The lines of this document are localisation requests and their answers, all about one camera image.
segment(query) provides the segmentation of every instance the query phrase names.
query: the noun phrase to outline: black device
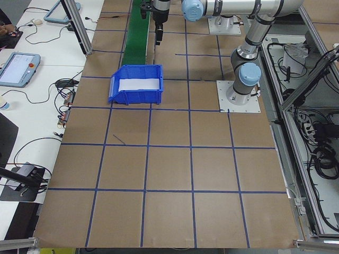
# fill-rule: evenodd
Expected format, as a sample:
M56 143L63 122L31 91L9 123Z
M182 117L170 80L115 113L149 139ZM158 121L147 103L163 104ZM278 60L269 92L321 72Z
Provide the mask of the black device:
M0 167L6 167L19 128L0 113Z
M28 162L22 167L7 170L0 167L0 176L7 178L0 201L33 202L43 181L44 168L37 168Z
M1 201L34 201L43 181L44 169L29 163L21 168L13 168L12 171L5 169L18 131L19 128L0 113L0 178L7 178L6 184L10 185L4 186Z
M74 85L79 84L79 81L69 78L59 79L55 82L56 87L64 88L64 87L73 87Z

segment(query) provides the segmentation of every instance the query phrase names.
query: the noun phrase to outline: mounting plate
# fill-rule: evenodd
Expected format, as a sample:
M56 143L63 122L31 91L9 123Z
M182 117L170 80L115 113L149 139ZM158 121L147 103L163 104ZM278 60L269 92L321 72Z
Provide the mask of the mounting plate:
M233 85L234 81L231 80L218 80L218 97L220 112L231 113L261 113L257 96L253 96L249 99L248 103L243 106L234 105L226 97L227 89Z
M216 18L217 17L209 17L207 19L210 34L233 35L233 36L240 36L242 34L240 26L238 24L234 24L232 27L226 29L222 25L215 24ZM238 22L238 18L233 17L233 22Z

